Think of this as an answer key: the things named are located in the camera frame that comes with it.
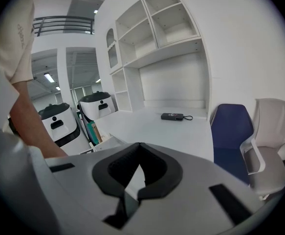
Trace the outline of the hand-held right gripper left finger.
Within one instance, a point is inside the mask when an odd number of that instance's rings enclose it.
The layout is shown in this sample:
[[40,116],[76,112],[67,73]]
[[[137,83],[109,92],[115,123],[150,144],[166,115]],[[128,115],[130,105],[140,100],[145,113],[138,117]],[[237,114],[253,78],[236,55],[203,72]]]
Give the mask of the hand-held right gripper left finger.
[[43,235],[138,235],[137,220],[126,219],[118,228],[120,199],[104,194],[92,176],[95,164],[130,145],[62,158],[44,159],[29,147],[29,165],[40,199],[29,214]]

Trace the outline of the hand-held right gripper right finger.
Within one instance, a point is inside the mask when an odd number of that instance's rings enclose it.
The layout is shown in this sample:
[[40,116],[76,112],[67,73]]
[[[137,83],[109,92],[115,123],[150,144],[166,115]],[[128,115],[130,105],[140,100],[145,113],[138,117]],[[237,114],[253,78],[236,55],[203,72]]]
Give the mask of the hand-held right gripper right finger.
[[[158,145],[152,148],[175,158],[183,169],[179,185],[166,197],[143,200],[126,223],[130,235],[242,235],[267,216],[262,201],[245,183],[204,158]],[[210,187],[224,185],[251,216],[235,225]]]

